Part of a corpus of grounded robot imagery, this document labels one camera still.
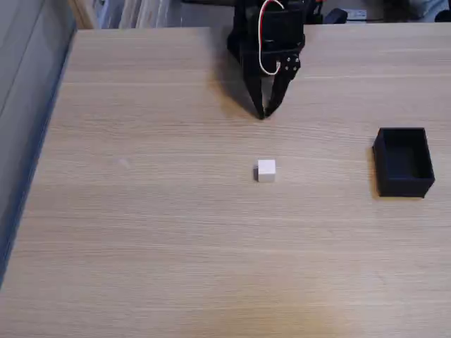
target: open black box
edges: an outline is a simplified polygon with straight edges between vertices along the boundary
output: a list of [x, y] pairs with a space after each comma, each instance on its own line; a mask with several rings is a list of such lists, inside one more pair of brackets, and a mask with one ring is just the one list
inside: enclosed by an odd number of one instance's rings
[[424, 128], [381, 128], [373, 152], [379, 196], [424, 197], [435, 181]]

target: black object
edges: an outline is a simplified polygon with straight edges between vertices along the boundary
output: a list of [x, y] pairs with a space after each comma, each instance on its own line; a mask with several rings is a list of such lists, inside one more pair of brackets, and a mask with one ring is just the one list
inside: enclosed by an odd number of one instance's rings
[[309, 1], [306, 9], [305, 23], [308, 25], [321, 25], [323, 23], [323, 14], [321, 10], [323, 9], [323, 2], [315, 0]]
[[424, 198], [435, 181], [424, 128], [381, 128], [373, 152], [380, 196]]
[[304, 22], [306, 3], [302, 0], [281, 0], [285, 9], [269, 3], [263, 17], [261, 62], [270, 73], [280, 62], [274, 77], [271, 98], [263, 107], [261, 78], [267, 76], [259, 65], [259, 13], [263, 0], [237, 0], [233, 30], [227, 46], [242, 66], [243, 78], [260, 119], [269, 117], [282, 103], [291, 80], [301, 67], [299, 54], [305, 44]]
[[451, 0], [448, 0], [448, 8], [435, 16], [437, 23], [451, 23]]
[[346, 23], [347, 21], [347, 11], [344, 11], [340, 8], [334, 8], [329, 12], [328, 15], [324, 18], [323, 24], [331, 25], [337, 23]]

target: wooden table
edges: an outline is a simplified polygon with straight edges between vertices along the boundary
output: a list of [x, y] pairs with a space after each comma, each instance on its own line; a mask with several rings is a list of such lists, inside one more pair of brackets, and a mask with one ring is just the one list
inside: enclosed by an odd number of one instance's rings
[[[451, 25], [307, 28], [260, 121], [222, 32], [79, 32], [0, 293], [0, 337], [447, 337]], [[436, 182], [379, 199], [379, 127]], [[258, 158], [276, 182], [259, 184]]]

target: white cube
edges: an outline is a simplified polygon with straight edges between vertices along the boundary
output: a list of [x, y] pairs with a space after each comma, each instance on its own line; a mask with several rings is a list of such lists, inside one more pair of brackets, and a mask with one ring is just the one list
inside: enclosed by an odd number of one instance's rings
[[259, 182], [274, 182], [276, 180], [276, 160], [259, 160], [257, 170]]

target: black container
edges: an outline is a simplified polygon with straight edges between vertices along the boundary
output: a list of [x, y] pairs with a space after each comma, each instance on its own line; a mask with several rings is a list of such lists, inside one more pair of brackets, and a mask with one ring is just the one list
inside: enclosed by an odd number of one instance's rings
[[424, 198], [435, 181], [424, 128], [381, 128], [373, 152], [379, 196]]

